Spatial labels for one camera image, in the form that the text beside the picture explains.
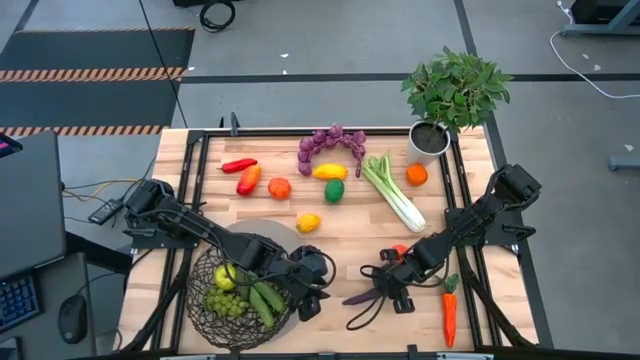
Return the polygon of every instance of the green plant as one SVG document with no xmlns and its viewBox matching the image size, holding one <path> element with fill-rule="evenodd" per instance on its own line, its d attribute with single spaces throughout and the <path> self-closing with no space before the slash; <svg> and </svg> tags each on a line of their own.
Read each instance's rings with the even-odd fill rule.
<svg viewBox="0 0 640 360">
<path fill-rule="evenodd" d="M 460 132 L 463 127 L 482 125 L 495 101 L 511 100 L 505 84 L 512 79 L 496 69 L 496 63 L 475 55 L 456 54 L 446 46 L 428 64 L 420 64 L 402 82 L 409 91 L 412 115 Z"/>
</svg>

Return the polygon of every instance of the black wire basket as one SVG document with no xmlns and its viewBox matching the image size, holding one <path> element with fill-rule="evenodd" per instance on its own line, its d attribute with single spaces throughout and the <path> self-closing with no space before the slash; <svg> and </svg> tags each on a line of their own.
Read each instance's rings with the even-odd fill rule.
<svg viewBox="0 0 640 360">
<path fill-rule="evenodd" d="M 280 247 L 273 240 L 264 236 L 246 233 L 244 235 Z M 205 309 L 205 296 L 209 289 L 215 285 L 214 271 L 222 264 L 224 264 L 224 258 L 221 250 L 211 247 L 200 255 L 189 275 L 187 312 L 196 331 L 211 345 L 233 351 L 251 349 L 269 341 L 282 330 L 289 320 L 291 311 L 288 306 L 282 314 L 273 314 L 275 324 L 270 329 L 262 324 L 258 313 L 252 307 L 249 307 L 240 317 L 221 317 Z M 291 294 L 275 285 L 273 288 L 282 295 L 285 304 L 289 304 Z"/>
</svg>

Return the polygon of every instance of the wooden table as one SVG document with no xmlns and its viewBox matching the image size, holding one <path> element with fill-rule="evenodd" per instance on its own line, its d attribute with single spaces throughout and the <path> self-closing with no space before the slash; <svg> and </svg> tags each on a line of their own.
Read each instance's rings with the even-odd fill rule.
<svg viewBox="0 0 640 360">
<path fill-rule="evenodd" d="M 175 189 L 178 188 L 180 180 L 187 133 L 187 130 L 165 130 L 160 140 L 153 177 L 170 183 Z M 380 249 L 399 243 L 409 246 L 420 236 L 406 228 L 364 177 L 355 178 L 355 160 L 346 149 L 323 151 L 313 159 L 313 164 L 335 162 L 342 163 L 350 169 L 345 181 L 344 199 L 339 205 L 325 204 L 325 183 L 312 177 L 303 177 L 297 171 L 296 153 L 299 139 L 280 136 L 219 137 L 212 139 L 209 145 L 202 195 L 202 200 L 207 202 L 202 207 L 205 216 L 224 226 L 241 219 L 262 218 L 275 220 L 295 229 L 298 215 L 316 213 L 323 220 L 320 229 L 311 234 L 301 235 L 302 240 L 331 255 L 338 265 L 336 280 L 328 289 L 331 298 L 322 302 L 322 312 L 318 316 L 306 323 L 299 323 L 285 336 L 247 352 L 406 352 L 407 344 L 416 344 L 419 351 L 445 350 L 440 288 L 411 288 L 411 297 L 416 307 L 412 314 L 397 315 L 391 302 L 387 302 L 378 318 L 368 327 L 359 331 L 345 329 L 347 321 L 367 306 L 341 305 L 345 298 L 371 288 L 371 281 L 360 275 L 360 266 L 379 264 Z M 406 136 L 369 136 L 365 145 L 367 155 L 378 156 L 386 151 L 391 152 L 394 179 L 427 218 L 425 234 L 440 231 L 445 226 L 443 210 L 447 206 L 440 165 L 438 162 L 429 165 L 429 180 L 425 185 L 409 186 L 404 179 L 406 142 Z M 484 192 L 489 176 L 494 171 L 482 129 L 463 133 L 460 146 L 472 197 L 475 200 Z M 194 188 L 197 154 L 198 150 L 194 152 L 186 199 L 191 199 Z M 223 174 L 217 168 L 221 163 L 246 157 L 258 159 L 263 166 L 263 172 L 262 180 L 254 194 L 249 198 L 241 198 L 235 193 L 240 175 Z M 449 162 L 450 168 L 455 169 L 451 155 Z M 286 177 L 291 182 L 291 199 L 275 201 L 269 197 L 267 183 L 270 178 L 276 176 Z M 461 206 L 457 179 L 454 179 L 454 188 L 457 204 Z M 194 253 L 194 262 L 206 248 L 206 244 L 200 245 Z M 536 331 L 517 258 L 500 247 L 487 246 L 484 254 L 495 301 L 522 335 L 536 342 Z M 166 250 L 154 250 L 131 271 L 119 326 L 124 344 L 132 339 L 156 306 L 165 257 Z M 470 255 L 469 258 L 473 262 L 473 256 Z M 451 271 L 457 272 L 455 252 L 451 255 L 450 263 Z M 174 271 L 177 271 L 179 264 L 180 256 L 177 256 Z M 472 350 L 473 343 L 461 286 L 458 287 L 456 295 L 458 331 L 453 350 Z M 483 337 L 485 343 L 489 343 L 485 311 L 477 297 L 476 304 L 479 307 Z M 165 318 L 163 347 L 169 345 L 173 306 Z M 181 354 L 228 352 L 211 346 L 194 330 L 186 314 L 182 326 Z"/>
</svg>

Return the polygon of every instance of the gray floor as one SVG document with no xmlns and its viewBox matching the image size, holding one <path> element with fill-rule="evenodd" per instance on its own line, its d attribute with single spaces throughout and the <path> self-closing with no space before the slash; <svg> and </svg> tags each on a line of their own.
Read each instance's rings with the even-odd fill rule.
<svg viewBox="0 0 640 360">
<path fill-rule="evenodd" d="M 0 2 L 0 45 L 27 0 Z M 198 8 L 170 0 L 144 0 L 154 27 L 198 28 Z M 481 56 L 507 73 L 567 73 L 548 45 L 567 18 L 555 0 L 464 0 Z M 448 0 L 245 0 L 236 22 L 220 34 L 198 29 L 190 76 L 298 73 L 409 72 L 443 45 L 464 50 Z M 28 29 L 98 29 L 145 26 L 136 1 L 40 0 Z M 600 73 L 640 72 L 640 39 L 557 38 L 576 68 Z M 614 94 L 640 93 L 638 82 L 602 83 Z M 217 126 L 238 114 L 243 126 L 407 125 L 400 84 L 383 82 L 183 84 L 180 100 L 189 125 Z M 509 161 L 543 184 L 525 221 L 538 228 L 531 246 L 556 347 L 640 353 L 636 281 L 640 231 L 640 173 L 610 173 L 606 160 L 640 151 L 640 100 L 610 100 L 585 83 L 517 83 L 512 104 L 496 112 Z M 178 115 L 174 126 L 182 127 Z M 61 137 L 67 185 L 142 175 L 158 136 Z M 121 196 L 126 185 L 105 191 Z M 85 218 L 97 203 L 65 201 L 69 216 Z M 115 229 L 69 221 L 83 236 L 126 249 L 122 221 Z M 100 270 L 90 269 L 90 275 Z M 113 338 L 122 299 L 120 279 L 92 286 L 102 351 Z"/>
</svg>

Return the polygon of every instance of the hazard tape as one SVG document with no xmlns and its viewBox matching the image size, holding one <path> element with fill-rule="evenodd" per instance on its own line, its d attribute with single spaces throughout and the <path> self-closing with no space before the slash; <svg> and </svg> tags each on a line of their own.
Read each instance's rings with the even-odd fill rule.
<svg viewBox="0 0 640 360">
<path fill-rule="evenodd" d="M 151 29 L 152 31 L 195 31 L 195 28 L 192 27 L 164 27 L 164 28 L 155 28 Z M 149 28 L 129 28 L 129 29 L 27 29 L 16 31 L 16 34 L 22 33 L 69 33 L 69 32 L 124 32 L 124 31 L 149 31 Z"/>
<path fill-rule="evenodd" d="M 0 82 L 180 81 L 186 69 L 170 67 L 120 69 L 0 70 Z"/>
<path fill-rule="evenodd" d="M 29 136 L 46 130 L 53 130 L 61 136 L 98 136 L 98 135 L 155 135 L 160 134 L 163 125 L 129 126 L 25 126 L 0 127 L 0 133 L 7 136 Z"/>
</svg>

